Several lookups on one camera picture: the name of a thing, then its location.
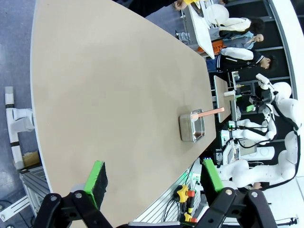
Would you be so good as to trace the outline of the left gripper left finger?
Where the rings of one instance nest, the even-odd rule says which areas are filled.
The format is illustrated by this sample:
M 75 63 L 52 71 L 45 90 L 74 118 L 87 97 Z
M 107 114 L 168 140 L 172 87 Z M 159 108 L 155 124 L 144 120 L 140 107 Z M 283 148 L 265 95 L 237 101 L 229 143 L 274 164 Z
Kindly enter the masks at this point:
M 49 193 L 43 198 L 33 227 L 69 228 L 73 221 L 82 221 L 87 228 L 110 228 L 100 211 L 107 184 L 105 162 L 96 161 L 84 186 L 65 197 Z

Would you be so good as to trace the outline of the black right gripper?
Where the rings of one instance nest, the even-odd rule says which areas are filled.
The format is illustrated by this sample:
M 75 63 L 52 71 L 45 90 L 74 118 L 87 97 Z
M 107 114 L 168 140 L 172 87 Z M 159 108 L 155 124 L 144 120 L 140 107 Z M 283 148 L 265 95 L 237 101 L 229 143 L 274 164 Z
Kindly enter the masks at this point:
M 257 96 L 255 94 L 240 94 L 236 95 L 236 101 L 253 101 L 252 104 L 246 107 L 246 112 L 259 112 L 260 106 L 265 104 L 271 104 L 274 99 L 273 91 L 270 89 L 259 89 Z

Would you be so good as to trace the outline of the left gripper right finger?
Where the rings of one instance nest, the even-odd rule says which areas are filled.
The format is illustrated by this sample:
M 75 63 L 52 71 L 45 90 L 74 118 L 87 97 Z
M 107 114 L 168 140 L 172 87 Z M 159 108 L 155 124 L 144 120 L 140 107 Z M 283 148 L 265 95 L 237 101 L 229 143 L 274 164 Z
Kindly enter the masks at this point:
M 276 228 L 270 206 L 260 190 L 242 193 L 224 187 L 211 159 L 204 159 L 201 185 L 209 208 L 197 222 L 197 228 L 220 228 L 226 218 L 235 218 L 241 228 Z

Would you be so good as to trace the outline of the person hand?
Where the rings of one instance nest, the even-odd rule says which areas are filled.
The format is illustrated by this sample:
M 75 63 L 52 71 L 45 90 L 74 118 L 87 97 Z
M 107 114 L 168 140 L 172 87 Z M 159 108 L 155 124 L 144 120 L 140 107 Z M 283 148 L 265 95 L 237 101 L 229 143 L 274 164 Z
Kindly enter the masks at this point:
M 174 8 L 176 10 L 184 10 L 187 6 L 188 4 L 184 0 L 177 0 L 174 3 Z

